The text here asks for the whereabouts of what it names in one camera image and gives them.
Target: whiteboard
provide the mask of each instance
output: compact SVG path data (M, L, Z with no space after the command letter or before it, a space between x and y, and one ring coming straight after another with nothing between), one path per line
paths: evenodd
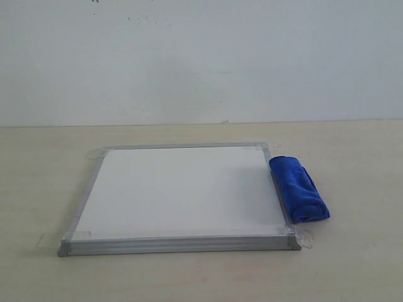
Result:
M72 239L278 233L269 175L258 147L111 150Z

